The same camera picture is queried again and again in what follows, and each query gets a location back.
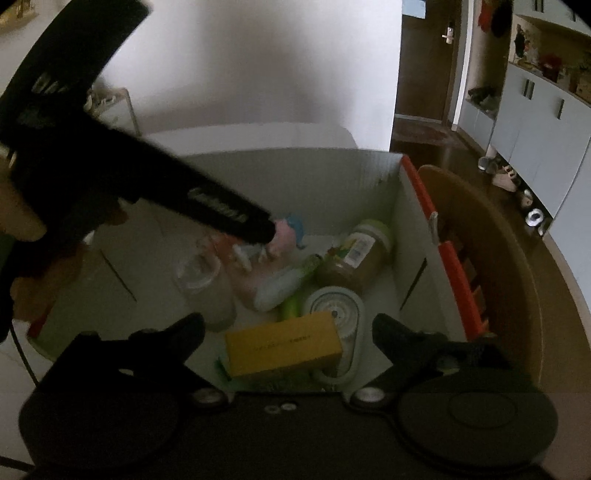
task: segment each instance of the red object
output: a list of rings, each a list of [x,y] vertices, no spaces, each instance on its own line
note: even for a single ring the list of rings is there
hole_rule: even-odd
[[[404,170],[410,179],[410,183],[413,185],[414,191],[418,197],[418,202],[421,204],[421,208],[423,209],[425,217],[427,220],[429,220],[431,215],[436,212],[435,205],[429,196],[429,192],[425,188],[425,185],[421,180],[421,177],[418,175],[417,169],[414,168],[413,163],[410,161],[409,156],[403,156],[400,163],[404,167]]]
[[[478,26],[484,33],[491,31],[492,13],[492,5],[489,5],[486,0],[482,0],[482,9],[480,10],[480,16],[478,16]]]
[[[31,324],[31,326],[27,330],[27,336],[29,338],[37,338],[41,334],[41,330],[43,329],[43,326],[45,325],[45,322],[47,321],[47,318],[49,317],[49,314],[51,313],[51,309],[53,308],[53,305],[54,305],[53,303],[51,305],[49,305],[47,307],[47,310],[45,310],[45,313],[41,316],[41,318],[39,318],[38,320],[35,320]]]
[[[439,254],[460,310],[466,339],[471,342],[486,332],[486,325],[482,323],[470,284],[452,243],[447,241],[439,245]]]

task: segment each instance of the baseboard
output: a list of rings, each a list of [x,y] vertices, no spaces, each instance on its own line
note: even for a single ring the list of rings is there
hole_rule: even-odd
[[[566,282],[566,286],[569,288],[569,292],[573,296],[574,304],[576,305],[577,311],[579,312],[579,317],[581,318],[585,335],[587,335],[587,341],[591,346],[591,311],[589,310],[589,305],[587,304],[583,292],[581,291],[581,288],[574,277],[573,271],[570,269],[568,263],[566,263],[560,248],[558,248],[558,245],[556,245],[556,242],[550,235],[550,232],[546,232],[543,241],[544,245],[546,245],[546,248],[550,252],[550,255],[552,255],[552,258],[554,258],[556,265],[558,265],[558,269],[560,270],[560,273]]]
[[[462,130],[462,127],[457,127],[456,133],[460,136],[464,143],[468,145],[468,147],[474,150],[481,157],[484,156],[484,149],[479,144],[477,144],[470,135]]]
[[[396,113],[394,118],[399,118],[400,120],[416,120],[419,122],[431,122],[433,124],[440,124],[441,120],[436,120],[434,118],[425,118],[423,116],[413,116],[413,115],[401,115],[400,113]]]

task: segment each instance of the jar lid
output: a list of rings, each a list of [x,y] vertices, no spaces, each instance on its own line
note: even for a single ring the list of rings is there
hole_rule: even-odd
[[[341,340],[351,338],[363,321],[363,301],[359,296],[342,287],[325,287],[316,290],[304,305],[304,314],[331,312]]]
[[[363,220],[358,226],[355,227],[358,232],[368,233],[378,238],[386,248],[386,252],[392,251],[392,245],[394,243],[394,236],[392,230],[383,222],[374,219]]]

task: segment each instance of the screw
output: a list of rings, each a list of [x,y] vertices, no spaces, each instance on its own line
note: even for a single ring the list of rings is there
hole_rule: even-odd
[[[226,403],[226,394],[217,388],[200,388],[193,394],[195,401],[201,406],[215,407]]]
[[[378,403],[386,398],[381,388],[365,387],[355,392],[355,398],[362,403]]]
[[[277,415],[277,414],[280,414],[281,413],[281,409],[277,405],[267,405],[265,407],[265,411],[269,415]]]
[[[284,411],[294,411],[297,410],[297,404],[290,401],[286,401],[285,403],[281,404],[281,409]]]

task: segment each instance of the jar label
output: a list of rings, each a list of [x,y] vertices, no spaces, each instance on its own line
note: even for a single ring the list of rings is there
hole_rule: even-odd
[[[375,238],[367,233],[352,233],[347,237],[345,243],[339,248],[338,256],[347,265],[357,268],[367,257],[375,243]]]

